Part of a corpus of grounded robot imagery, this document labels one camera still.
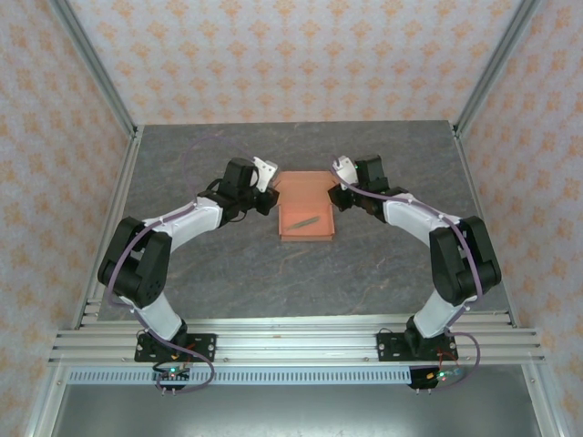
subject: black mounting plate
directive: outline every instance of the black mounting plate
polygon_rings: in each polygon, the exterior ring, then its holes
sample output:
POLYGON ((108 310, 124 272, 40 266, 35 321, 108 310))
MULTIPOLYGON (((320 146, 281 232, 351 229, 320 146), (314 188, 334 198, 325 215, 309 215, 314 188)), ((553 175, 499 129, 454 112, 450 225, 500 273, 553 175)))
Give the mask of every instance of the black mounting plate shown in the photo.
MULTIPOLYGON (((423 351, 415 357, 404 339, 403 332, 379 332, 376 334, 376 351, 379 355, 379 361, 439 361, 438 349, 451 353, 457 359, 454 337, 446 337, 442 334, 432 339, 424 339, 423 351)), ((444 355, 443 361, 452 361, 452 359, 444 355)))
MULTIPOLYGON (((215 351, 217 349, 216 334, 187 334, 187 346, 194 343, 192 350, 208 358, 210 361, 215 360, 215 351)), ((187 353, 182 352, 178 358, 176 351, 160 344, 147 333, 138 335, 138 345, 136 346, 135 362, 202 362, 200 358, 194 358, 187 353)))

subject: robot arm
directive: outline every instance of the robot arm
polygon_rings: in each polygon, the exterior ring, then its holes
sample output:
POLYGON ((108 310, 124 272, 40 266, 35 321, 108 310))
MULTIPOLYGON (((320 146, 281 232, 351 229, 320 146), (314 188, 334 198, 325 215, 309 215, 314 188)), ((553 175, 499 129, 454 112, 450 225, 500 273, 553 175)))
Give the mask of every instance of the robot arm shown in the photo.
POLYGON ((389 188, 378 156, 356 160, 342 157, 333 170, 342 182, 354 184, 362 193, 376 193, 384 199, 370 198, 341 183, 331 188, 331 201, 340 211, 352 206, 364 208, 384 223, 401 228, 429 247, 434 291, 429 300, 408 322, 404 338, 413 355, 427 358, 434 345, 461 315, 477 300, 475 279, 467 254, 461 249, 450 224, 457 226, 470 249, 481 289, 486 293, 501 280, 500 267, 483 220, 446 215, 419 202, 402 188, 389 188))
POLYGON ((151 227, 126 259, 113 284, 114 293, 133 307, 161 339, 186 347, 186 323, 170 307, 163 292, 170 253, 198 235, 220 228, 240 213, 256 209, 267 216, 279 193, 269 184, 277 165, 254 158, 232 159, 217 179, 191 202, 162 217, 144 221, 124 218, 99 267, 99 282, 108 285, 114 269, 139 232, 151 227))

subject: wall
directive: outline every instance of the wall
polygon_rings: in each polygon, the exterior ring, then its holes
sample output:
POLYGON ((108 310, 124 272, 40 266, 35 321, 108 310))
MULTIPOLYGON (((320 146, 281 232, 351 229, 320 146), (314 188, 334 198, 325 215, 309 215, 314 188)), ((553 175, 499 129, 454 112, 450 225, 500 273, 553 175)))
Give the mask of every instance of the wall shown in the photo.
POLYGON ((464 138, 506 289, 583 430, 583 9, 544 1, 464 138))
POLYGON ((519 0, 73 0, 139 124, 456 120, 519 0))
POLYGON ((0 28, 0 435, 21 436, 127 139, 47 0, 4 0, 0 28))

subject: gray floor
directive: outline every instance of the gray floor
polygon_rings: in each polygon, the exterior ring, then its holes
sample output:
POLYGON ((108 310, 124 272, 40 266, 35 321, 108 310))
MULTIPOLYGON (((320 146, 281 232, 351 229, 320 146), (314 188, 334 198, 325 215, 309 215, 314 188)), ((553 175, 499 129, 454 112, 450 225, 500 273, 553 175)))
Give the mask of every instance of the gray floor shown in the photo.
MULTIPOLYGON (((476 207, 444 121, 148 126, 125 215, 146 219, 191 199, 181 156, 197 138, 222 135, 284 170, 321 170, 331 155, 379 154, 391 185, 451 214, 476 207)), ((191 185, 203 190, 240 152, 217 142, 189 156, 191 185)), ((333 242, 282 243, 278 214, 252 212, 177 250, 165 291, 183 318, 413 313, 432 290, 429 250, 363 210, 335 211, 333 242)), ((505 310, 502 287, 476 310, 505 310)), ((101 320, 129 319, 104 306, 101 320)))
POLYGON ((482 367, 431 396, 406 386, 69 386, 58 437, 540 436, 520 367, 482 367))

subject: gray stone surface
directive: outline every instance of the gray stone surface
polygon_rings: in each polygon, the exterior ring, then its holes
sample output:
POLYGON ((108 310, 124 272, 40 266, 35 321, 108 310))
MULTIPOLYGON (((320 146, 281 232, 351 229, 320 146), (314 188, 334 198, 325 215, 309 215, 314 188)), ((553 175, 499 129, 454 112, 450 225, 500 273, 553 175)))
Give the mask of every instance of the gray stone surface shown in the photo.
MULTIPOLYGON (((197 139, 222 135, 284 170, 320 170, 331 155, 380 154, 392 186, 457 216, 476 214, 464 170, 444 121, 148 126, 125 215, 156 217, 190 199, 182 154, 197 139)), ((212 141, 189 154, 195 190, 219 178, 240 152, 212 141)), ((334 211, 333 242, 283 243, 278 212, 252 211, 241 223, 203 234, 173 253, 166 284, 183 318, 409 313, 432 291, 429 250, 361 209, 334 211)), ((502 287, 476 310, 505 310, 502 287)), ((131 317, 107 305, 102 320, 131 317)))

